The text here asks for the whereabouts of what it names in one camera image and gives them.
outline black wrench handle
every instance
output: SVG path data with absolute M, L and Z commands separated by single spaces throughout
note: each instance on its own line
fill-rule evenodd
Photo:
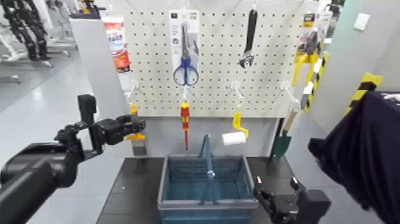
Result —
M 249 13 L 249 24 L 247 26 L 247 40 L 245 52 L 250 51 L 253 47 L 255 25 L 257 24 L 258 13 L 255 10 L 251 10 Z

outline white pegboard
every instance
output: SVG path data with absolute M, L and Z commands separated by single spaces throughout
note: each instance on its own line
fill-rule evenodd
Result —
M 131 61 L 130 77 L 140 88 L 132 95 L 141 116 L 179 116 L 183 90 L 172 79 L 169 10 L 184 1 L 114 1 L 122 12 Z M 189 89 L 190 115 L 231 117 L 241 100 L 230 84 L 237 79 L 243 117 L 284 117 L 290 99 L 279 89 L 293 78 L 294 56 L 303 16 L 315 11 L 315 1 L 257 1 L 258 20 L 251 67 L 243 69 L 239 56 L 246 44 L 248 14 L 253 1 L 191 1 L 200 12 L 199 75 Z

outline basket handle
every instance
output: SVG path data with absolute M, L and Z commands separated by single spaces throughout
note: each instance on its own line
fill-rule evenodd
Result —
M 203 157 L 203 153 L 205 151 L 206 154 L 206 161 L 207 161 L 207 176 L 208 176 L 208 181 L 207 181 L 207 185 L 205 187 L 204 193 L 203 193 L 203 197 L 202 200 L 200 201 L 199 205 L 204 205 L 205 199 L 207 198 L 207 194 L 211 189 L 211 193 L 212 193 L 212 203 L 214 205 L 217 205 L 217 201 L 215 200 L 215 192 L 214 192 L 214 177 L 215 177 L 215 173 L 213 171 L 213 164 L 211 163 L 211 157 L 213 156 L 211 154 L 211 150 L 210 150 L 210 137 L 211 135 L 209 133 L 206 133 L 204 135 L 204 139 L 203 139 L 203 144 L 201 146 L 201 150 L 200 150 L 200 154 L 199 154 L 199 158 Z

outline screwdriver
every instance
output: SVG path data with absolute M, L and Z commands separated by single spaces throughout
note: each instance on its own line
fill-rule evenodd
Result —
M 188 150 L 188 131 L 189 131 L 189 104 L 186 102 L 183 102 L 180 105 L 180 116 L 182 117 L 182 129 L 185 133 L 185 147 L 186 150 Z

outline blue basket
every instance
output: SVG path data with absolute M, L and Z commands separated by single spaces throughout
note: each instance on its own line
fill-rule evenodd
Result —
M 258 206 L 253 187 L 246 158 L 212 156 L 206 135 L 200 155 L 165 158 L 158 193 L 162 223 L 248 223 Z

